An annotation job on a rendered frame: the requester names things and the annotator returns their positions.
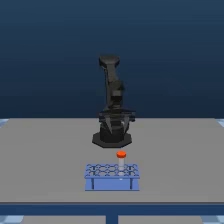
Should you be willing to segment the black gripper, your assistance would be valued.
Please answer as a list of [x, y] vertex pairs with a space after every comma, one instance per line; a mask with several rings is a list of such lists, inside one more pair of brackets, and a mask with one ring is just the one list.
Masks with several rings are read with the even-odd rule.
[[[124, 132], [129, 130], [129, 123], [135, 121], [135, 112], [127, 109], [116, 109], [116, 110], [103, 110], [99, 113], [99, 120], [103, 121], [106, 117], [124, 119], [128, 117], [129, 119], [124, 119]], [[106, 120], [106, 126], [110, 133], [112, 133], [112, 126], [110, 120]]]

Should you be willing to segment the blue test tube rack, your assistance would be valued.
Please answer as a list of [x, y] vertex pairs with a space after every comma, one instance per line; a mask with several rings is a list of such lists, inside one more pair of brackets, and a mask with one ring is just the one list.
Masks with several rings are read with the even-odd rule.
[[137, 164], [125, 164], [120, 171], [117, 164], [87, 164], [86, 191], [138, 191], [140, 173]]

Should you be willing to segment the orange-capped centrifuge tube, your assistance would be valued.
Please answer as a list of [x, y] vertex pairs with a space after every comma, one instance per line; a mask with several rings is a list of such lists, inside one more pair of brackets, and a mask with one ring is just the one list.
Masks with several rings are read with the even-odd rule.
[[124, 175], [126, 153], [124, 151], [118, 151], [116, 153], [116, 156], [118, 158], [118, 175], [123, 176]]

